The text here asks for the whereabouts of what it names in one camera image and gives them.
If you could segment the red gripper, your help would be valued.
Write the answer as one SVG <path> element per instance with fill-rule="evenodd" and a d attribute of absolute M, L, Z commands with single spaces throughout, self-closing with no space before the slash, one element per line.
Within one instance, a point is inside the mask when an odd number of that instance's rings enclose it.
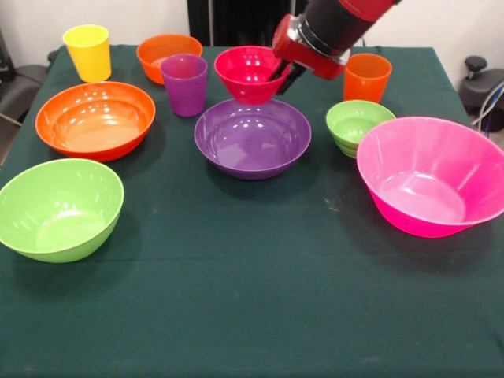
<path fill-rule="evenodd" d="M 285 15 L 277 26 L 272 50 L 280 60 L 266 81 L 285 79 L 277 95 L 284 95 L 306 69 L 322 79 L 333 80 L 349 60 L 349 50 L 335 56 L 326 56 L 316 50 L 302 34 L 302 17 L 291 14 Z"/>

